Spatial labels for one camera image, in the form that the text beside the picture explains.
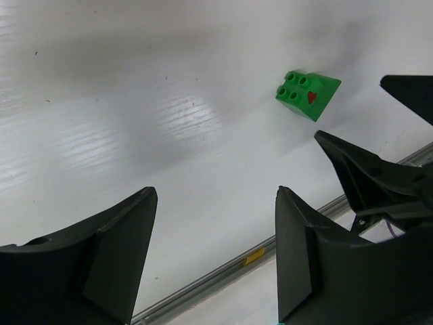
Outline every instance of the lego stud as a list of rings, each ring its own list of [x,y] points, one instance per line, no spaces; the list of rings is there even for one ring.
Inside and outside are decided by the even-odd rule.
[[[293,72],[290,72],[288,75],[287,75],[287,81],[289,81],[290,83],[293,83],[294,81],[295,81],[295,79],[296,79],[296,76],[295,76],[295,74],[293,73]]]
[[[297,103],[300,100],[300,95],[294,91],[290,94],[289,98],[293,103]]]
[[[289,94],[289,92],[287,91],[286,88],[281,87],[281,88],[278,89],[278,95],[280,95],[280,96],[287,96],[288,94]]]
[[[298,81],[298,84],[301,87],[307,88],[310,85],[310,80],[307,77],[301,77]]]

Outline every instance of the red heart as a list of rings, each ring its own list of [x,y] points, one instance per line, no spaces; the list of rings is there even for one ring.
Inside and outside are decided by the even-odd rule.
[[[317,94],[313,93],[312,91],[309,91],[309,104],[311,104],[312,102],[314,102],[317,98]]]

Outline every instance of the yellow tag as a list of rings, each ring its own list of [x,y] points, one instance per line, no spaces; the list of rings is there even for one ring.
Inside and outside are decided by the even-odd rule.
[[[258,251],[255,251],[250,256],[246,257],[244,259],[243,265],[247,266],[251,264],[252,262],[256,261],[257,259],[260,259],[265,254],[265,249],[260,248]]]

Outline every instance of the purple wire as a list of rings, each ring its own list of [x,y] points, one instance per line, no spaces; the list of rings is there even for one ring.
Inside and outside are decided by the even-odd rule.
[[[391,227],[391,224],[389,222],[386,222],[386,226],[388,227],[388,230],[392,234],[392,237],[397,238],[398,236],[395,234],[394,230]]]

